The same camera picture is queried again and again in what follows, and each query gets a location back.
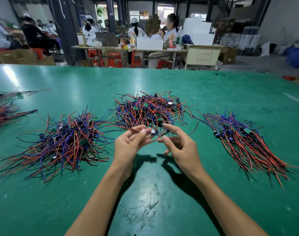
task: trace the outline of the concrete floor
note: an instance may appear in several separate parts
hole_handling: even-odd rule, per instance
[[[282,77],[289,75],[298,77],[299,69],[295,69],[287,62],[286,56],[270,54],[269,57],[237,56],[234,64],[222,65],[222,71],[253,71],[258,73],[274,73]]]

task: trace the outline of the forearm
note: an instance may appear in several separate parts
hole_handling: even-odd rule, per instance
[[[110,166],[66,236],[105,235],[122,184],[122,171]]]
[[[267,235],[216,185],[205,171],[192,180],[204,195],[226,236]]]

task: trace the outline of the laptop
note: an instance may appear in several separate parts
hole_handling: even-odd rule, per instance
[[[96,40],[103,43],[103,46],[112,46],[112,47],[118,46],[115,33],[96,32],[95,35],[96,35]]]

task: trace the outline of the sign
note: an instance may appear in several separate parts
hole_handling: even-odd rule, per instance
[[[210,60],[213,50],[199,50],[197,60]]]

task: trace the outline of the green workbench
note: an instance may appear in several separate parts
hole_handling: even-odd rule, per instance
[[[45,119],[48,113],[57,119],[88,105],[102,116],[113,109],[116,94],[172,90],[188,105],[199,102],[194,108],[200,112],[216,111],[217,106],[223,113],[227,106],[240,121],[250,119],[257,126],[264,125],[260,133],[273,153],[299,167],[299,86],[269,74],[0,65],[0,91],[43,88],[52,90],[14,99],[22,110],[37,108],[38,112],[0,128],[0,157],[29,146],[16,136],[44,129],[40,117]],[[197,121],[189,115],[185,120],[188,126],[183,130],[189,133]],[[111,132],[109,137],[120,134]],[[275,179],[272,188],[262,172],[252,174],[257,182],[248,181],[208,126],[200,123],[191,138],[210,176],[268,234],[299,235],[299,174],[284,189]],[[109,168],[114,144],[107,149],[109,162],[100,162],[98,167],[83,162],[79,174],[64,171],[49,184],[38,178],[24,180],[29,172],[0,179],[0,236],[63,235]],[[160,155],[164,150],[163,144],[154,142],[139,151],[108,235],[223,235],[198,189],[170,157]]]

